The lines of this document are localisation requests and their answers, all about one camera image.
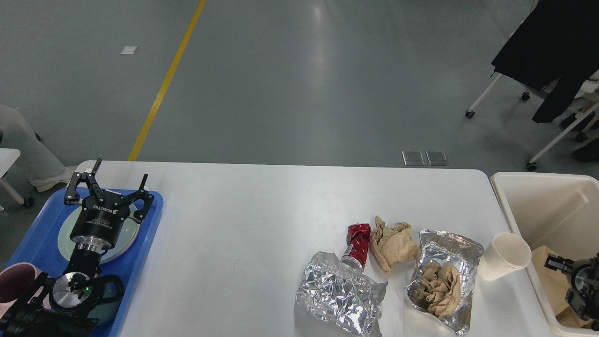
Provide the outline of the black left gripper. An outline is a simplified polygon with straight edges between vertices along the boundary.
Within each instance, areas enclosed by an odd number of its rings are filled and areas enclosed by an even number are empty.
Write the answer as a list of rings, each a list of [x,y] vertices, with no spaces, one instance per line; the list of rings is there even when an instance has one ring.
[[[135,192],[123,196],[111,190],[101,190],[95,175],[102,163],[97,159],[91,172],[81,173],[75,171],[67,184],[64,196],[65,205],[79,203],[80,194],[77,186],[87,186],[90,196],[83,199],[81,212],[69,234],[69,239],[76,244],[83,244],[92,239],[102,243],[102,250],[113,249],[117,243],[124,220],[131,214],[129,208],[135,201],[143,200],[144,205],[137,209],[132,216],[136,223],[141,223],[147,218],[147,213],[154,202],[154,195],[145,189],[148,174],[144,174]]]

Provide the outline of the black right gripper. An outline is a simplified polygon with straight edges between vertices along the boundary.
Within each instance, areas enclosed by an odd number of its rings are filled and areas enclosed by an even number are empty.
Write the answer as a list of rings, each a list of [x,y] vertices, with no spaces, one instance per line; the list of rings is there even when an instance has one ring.
[[[582,259],[573,261],[555,254],[548,254],[545,267],[571,275],[572,287],[566,292],[566,301],[580,320],[588,321],[591,305],[580,293],[593,293],[597,290],[597,259]]]

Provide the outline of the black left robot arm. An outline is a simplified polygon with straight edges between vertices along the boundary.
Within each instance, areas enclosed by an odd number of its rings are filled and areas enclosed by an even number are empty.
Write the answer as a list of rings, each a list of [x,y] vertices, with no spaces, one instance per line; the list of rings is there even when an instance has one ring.
[[[1,294],[3,337],[116,337],[131,304],[163,207],[146,188],[101,188],[91,171],[73,173],[51,195],[2,271],[32,266],[32,281],[13,279]]]

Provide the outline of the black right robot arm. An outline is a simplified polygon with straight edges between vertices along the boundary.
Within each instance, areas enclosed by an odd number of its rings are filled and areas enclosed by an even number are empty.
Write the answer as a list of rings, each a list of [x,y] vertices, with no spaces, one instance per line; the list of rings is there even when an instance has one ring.
[[[560,271],[570,284],[565,300],[580,320],[591,321],[599,330],[599,255],[590,259],[571,260],[548,254],[545,267]]]

